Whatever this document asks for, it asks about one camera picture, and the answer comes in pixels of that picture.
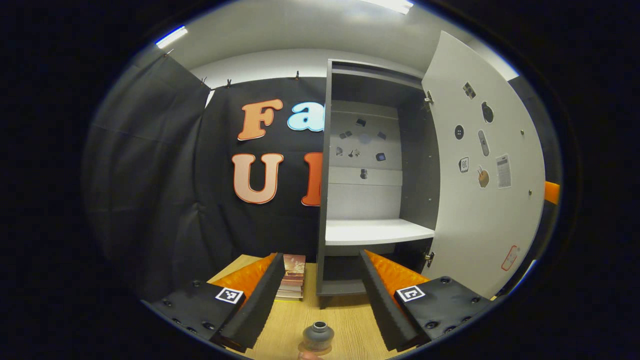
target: white shelf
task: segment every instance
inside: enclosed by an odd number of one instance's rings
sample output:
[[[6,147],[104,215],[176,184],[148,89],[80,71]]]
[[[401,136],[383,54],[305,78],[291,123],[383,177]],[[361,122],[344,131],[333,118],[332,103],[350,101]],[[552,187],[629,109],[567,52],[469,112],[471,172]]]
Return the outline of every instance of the white shelf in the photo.
[[[327,220],[325,244],[374,245],[432,238],[435,232],[402,219]]]

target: open cabinet door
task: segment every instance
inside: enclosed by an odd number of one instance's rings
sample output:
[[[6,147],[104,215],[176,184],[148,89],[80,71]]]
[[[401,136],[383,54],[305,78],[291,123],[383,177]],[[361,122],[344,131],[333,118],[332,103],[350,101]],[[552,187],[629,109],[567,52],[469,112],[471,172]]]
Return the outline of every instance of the open cabinet door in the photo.
[[[538,229],[545,191],[540,139],[509,83],[445,32],[422,86],[433,100],[440,151],[434,256],[422,274],[452,277],[491,298]]]

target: black curtain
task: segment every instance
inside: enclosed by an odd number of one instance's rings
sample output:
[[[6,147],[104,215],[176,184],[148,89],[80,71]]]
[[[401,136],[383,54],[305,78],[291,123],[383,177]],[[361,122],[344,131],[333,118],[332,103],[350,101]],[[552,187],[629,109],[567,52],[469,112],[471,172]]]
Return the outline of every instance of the black curtain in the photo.
[[[82,179],[88,217],[107,258],[145,300],[215,273],[193,186],[208,94],[153,46],[132,60],[90,126]]]
[[[301,102],[324,105],[325,78],[278,78],[248,81],[215,89],[203,115],[196,145],[195,181],[200,201],[200,223],[204,238],[215,249],[214,264],[224,266],[240,254],[267,256],[270,252],[306,255],[316,260],[319,207],[304,206],[309,168],[304,156],[321,152],[323,132],[295,131],[287,125],[292,107]],[[270,126],[261,124],[261,138],[239,141],[243,130],[242,107],[255,102],[280,99],[281,110],[274,111]],[[266,153],[284,156],[278,168],[275,197],[265,204],[250,204],[234,191],[235,154],[255,156],[250,186],[264,187]]]

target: orange object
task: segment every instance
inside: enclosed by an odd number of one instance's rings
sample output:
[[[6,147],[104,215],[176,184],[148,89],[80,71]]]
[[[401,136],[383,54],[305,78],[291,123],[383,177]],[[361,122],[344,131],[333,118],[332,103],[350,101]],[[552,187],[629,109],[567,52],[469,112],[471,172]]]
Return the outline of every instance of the orange object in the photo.
[[[244,306],[275,256],[276,253],[272,253],[266,258],[260,259],[253,264],[249,264],[225,277],[222,277],[221,279],[214,281],[213,285],[243,291],[246,296],[242,303],[242,306]]]
[[[364,250],[364,252],[369,256],[369,259],[373,263],[373,266],[376,268],[376,271],[378,272],[382,283],[385,285],[389,296],[394,299],[396,306],[400,310],[402,310],[402,308],[394,297],[394,293],[396,292],[396,290],[408,288],[409,286],[414,286],[429,281],[429,279],[418,274],[417,272],[409,270],[398,263],[384,258],[383,256],[374,254],[373,252],[368,250]]]
[[[560,198],[560,185],[545,181],[545,200],[558,205]]]

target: orange letter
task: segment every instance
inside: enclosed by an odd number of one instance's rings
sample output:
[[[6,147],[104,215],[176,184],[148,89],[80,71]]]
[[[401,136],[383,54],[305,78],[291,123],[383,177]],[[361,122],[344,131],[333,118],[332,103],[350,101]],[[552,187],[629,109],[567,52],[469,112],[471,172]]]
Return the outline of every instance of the orange letter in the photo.
[[[255,156],[251,154],[237,154],[231,158],[236,164],[234,169],[234,190],[240,199],[252,204],[264,204],[271,201],[276,195],[278,188],[278,164],[284,160],[281,154],[265,154],[260,158],[265,164],[264,188],[256,192],[249,185],[249,175],[251,174],[251,164],[255,161]]]
[[[320,206],[320,180],[322,180],[322,152],[310,152],[305,155],[305,162],[309,164],[309,182],[307,196],[302,198],[306,206]]]
[[[282,109],[282,101],[279,99],[256,102],[255,104],[247,104],[242,107],[244,111],[244,125],[242,132],[238,134],[238,140],[251,140],[264,136],[266,130],[260,128],[260,121],[264,125],[269,126],[273,122],[273,110]]]

